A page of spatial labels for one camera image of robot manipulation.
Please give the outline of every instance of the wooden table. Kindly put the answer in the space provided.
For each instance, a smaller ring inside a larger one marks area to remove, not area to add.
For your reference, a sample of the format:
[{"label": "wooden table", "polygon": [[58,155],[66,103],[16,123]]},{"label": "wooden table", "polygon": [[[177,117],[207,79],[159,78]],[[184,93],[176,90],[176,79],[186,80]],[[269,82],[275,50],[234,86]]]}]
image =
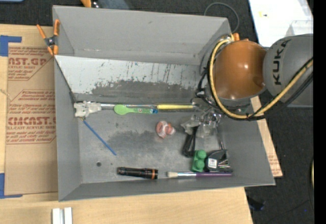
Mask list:
[{"label": "wooden table", "polygon": [[[14,27],[8,26],[8,35]],[[4,172],[8,58],[0,57],[0,173]],[[252,99],[254,109],[260,106]],[[258,121],[275,177],[282,176],[266,120]],[[57,193],[0,200],[0,223],[51,223],[53,208],[73,208],[73,223],[252,224],[244,188],[58,202]]]}]

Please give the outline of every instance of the small tool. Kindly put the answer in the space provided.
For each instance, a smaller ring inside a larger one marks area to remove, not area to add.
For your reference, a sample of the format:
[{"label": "small tool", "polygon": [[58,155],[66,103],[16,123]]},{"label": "small tool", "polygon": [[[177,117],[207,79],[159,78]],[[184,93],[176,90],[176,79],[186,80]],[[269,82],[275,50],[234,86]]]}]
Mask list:
[{"label": "small tool", "polygon": [[57,37],[59,36],[59,25],[60,21],[58,19],[55,20],[55,24],[53,26],[53,36],[50,38],[47,38],[43,29],[40,25],[36,25],[37,29],[39,30],[41,37],[44,39],[45,44],[47,45],[47,50],[51,55],[58,54],[58,46],[56,45]]},{"label": "small tool", "polygon": [[158,170],[157,169],[148,169],[148,168],[136,169],[136,168],[119,167],[118,174],[142,177],[144,179],[154,180],[154,179],[157,179],[157,177],[158,177]]},{"label": "small tool", "polygon": [[157,114],[157,109],[152,108],[129,108],[123,104],[117,104],[114,107],[114,112],[119,115],[125,115],[127,113],[138,113],[138,114]]}]

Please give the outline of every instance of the yellow cable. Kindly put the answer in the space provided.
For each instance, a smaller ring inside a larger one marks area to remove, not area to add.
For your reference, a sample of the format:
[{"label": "yellow cable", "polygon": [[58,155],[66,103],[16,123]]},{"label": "yellow cable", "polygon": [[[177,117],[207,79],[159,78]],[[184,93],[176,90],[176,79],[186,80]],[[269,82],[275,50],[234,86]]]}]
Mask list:
[{"label": "yellow cable", "polygon": [[[214,87],[214,80],[213,80],[213,63],[214,63],[214,58],[216,55],[216,52],[218,51],[218,49],[225,43],[227,42],[232,42],[234,41],[233,35],[231,35],[231,40],[229,39],[225,39],[222,40],[221,42],[219,42],[213,52],[212,52],[212,56],[210,59],[210,63],[209,63],[209,82],[211,85],[211,90],[213,93],[213,96],[217,102],[217,104],[219,105],[219,107],[221,108],[221,110],[227,114],[230,117],[233,118],[237,118],[237,119],[247,119],[248,117],[251,117],[253,114],[250,115],[238,115],[235,113],[232,113],[231,111],[229,111],[220,101],[220,99],[218,98],[218,95],[216,93],[215,87]],[[288,91],[289,89],[300,79],[300,77],[307,71],[308,68],[310,68],[313,65],[313,60],[310,61],[305,67],[303,67],[300,72],[291,80],[291,82],[276,96],[276,98],[270,103],[268,104],[265,108],[263,108],[259,114],[255,115],[254,117],[258,117],[261,116],[264,112],[268,111],[276,102],[278,102]]]}]

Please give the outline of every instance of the plastic scoop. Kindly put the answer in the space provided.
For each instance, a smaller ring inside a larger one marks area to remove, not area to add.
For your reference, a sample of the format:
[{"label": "plastic scoop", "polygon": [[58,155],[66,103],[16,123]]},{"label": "plastic scoop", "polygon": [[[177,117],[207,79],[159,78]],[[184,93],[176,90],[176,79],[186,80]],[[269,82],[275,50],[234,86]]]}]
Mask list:
[{"label": "plastic scoop", "polygon": [[157,114],[157,109],[152,108],[129,108],[123,104],[117,104],[114,106],[114,112],[119,115],[125,115],[127,113],[137,113],[137,114]]}]

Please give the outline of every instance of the cardboard sheet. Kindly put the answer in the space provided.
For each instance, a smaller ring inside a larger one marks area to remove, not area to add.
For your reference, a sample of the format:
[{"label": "cardboard sheet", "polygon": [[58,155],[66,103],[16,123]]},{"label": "cardboard sheet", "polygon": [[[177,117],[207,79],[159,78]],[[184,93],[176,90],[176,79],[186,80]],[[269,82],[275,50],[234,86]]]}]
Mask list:
[{"label": "cardboard sheet", "polygon": [[[52,36],[51,27],[44,27]],[[0,25],[9,43],[5,195],[58,190],[53,57],[36,26]]]}]

